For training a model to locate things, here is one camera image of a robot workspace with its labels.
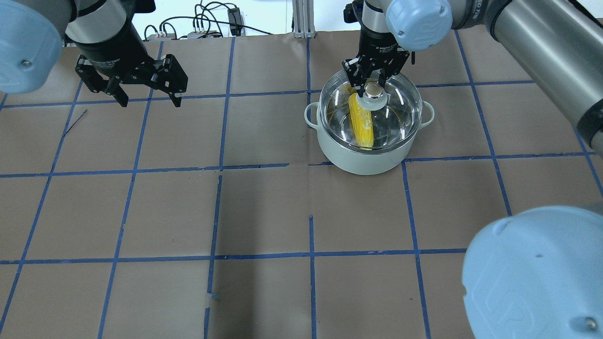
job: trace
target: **yellow object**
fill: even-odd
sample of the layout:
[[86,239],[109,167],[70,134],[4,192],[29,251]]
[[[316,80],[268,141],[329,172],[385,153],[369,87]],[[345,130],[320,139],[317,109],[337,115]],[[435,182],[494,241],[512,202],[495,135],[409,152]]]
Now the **yellow object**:
[[360,106],[358,103],[358,94],[353,93],[347,101],[350,106],[350,120],[356,143],[361,147],[372,147],[374,144],[373,136],[373,117],[371,111]]

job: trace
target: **screw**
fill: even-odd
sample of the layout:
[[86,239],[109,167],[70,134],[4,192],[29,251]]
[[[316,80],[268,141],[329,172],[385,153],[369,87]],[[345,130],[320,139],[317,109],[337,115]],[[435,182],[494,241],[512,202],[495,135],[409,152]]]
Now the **screw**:
[[588,326],[591,330],[595,330],[598,327],[597,321],[593,318],[586,318],[586,326]]

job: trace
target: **light blue cap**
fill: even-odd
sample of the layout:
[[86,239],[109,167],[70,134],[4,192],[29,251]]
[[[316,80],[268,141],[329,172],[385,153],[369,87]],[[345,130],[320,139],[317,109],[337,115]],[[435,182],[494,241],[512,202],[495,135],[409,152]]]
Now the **light blue cap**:
[[61,36],[40,13],[12,0],[0,0],[0,22],[0,90],[33,92],[60,57]]
[[447,0],[394,0],[386,21],[402,48],[424,51],[450,32],[452,8]]
[[477,339],[603,338],[603,217],[538,208],[495,222],[463,264]]

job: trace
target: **white handle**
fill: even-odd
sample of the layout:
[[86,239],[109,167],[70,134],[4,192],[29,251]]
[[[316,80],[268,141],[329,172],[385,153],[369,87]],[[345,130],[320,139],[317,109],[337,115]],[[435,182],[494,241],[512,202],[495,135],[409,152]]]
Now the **white handle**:
[[425,127],[429,126],[429,124],[431,124],[434,121],[434,119],[435,119],[435,109],[434,109],[434,107],[430,103],[428,103],[427,101],[424,101],[423,105],[426,106],[429,109],[429,111],[431,112],[431,119],[428,122],[424,122],[424,123],[420,124],[419,127],[418,127],[418,130],[422,130]]
[[314,128],[315,130],[318,130],[318,125],[313,124],[312,121],[310,121],[308,113],[311,114],[312,109],[316,108],[316,119],[318,120],[318,105],[320,105],[320,103],[311,103],[310,105],[306,106],[306,109],[303,111],[303,117],[306,120],[306,123],[308,124],[308,126]]

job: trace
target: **white background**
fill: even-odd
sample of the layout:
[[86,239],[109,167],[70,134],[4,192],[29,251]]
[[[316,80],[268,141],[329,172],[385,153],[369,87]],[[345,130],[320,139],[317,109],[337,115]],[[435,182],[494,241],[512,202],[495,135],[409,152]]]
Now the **white background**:
[[[352,0],[314,0],[314,27],[317,31],[342,31],[357,30],[358,24],[346,24],[343,22],[343,9]],[[240,7],[243,15],[243,23],[274,34],[283,34],[291,31],[292,2],[291,0],[224,0],[232,2]],[[580,2],[595,17],[603,17],[602,0],[580,0]],[[157,10],[150,14],[137,14],[134,16],[134,26],[142,36],[147,25],[159,26],[161,21],[171,16],[194,16],[195,4],[198,0],[155,0]],[[212,10],[219,21],[228,22],[228,14],[224,7]],[[192,20],[171,20],[178,33],[178,37],[192,31]],[[221,25],[226,36],[230,35],[228,25]],[[261,33],[246,29],[246,35],[257,35]]]

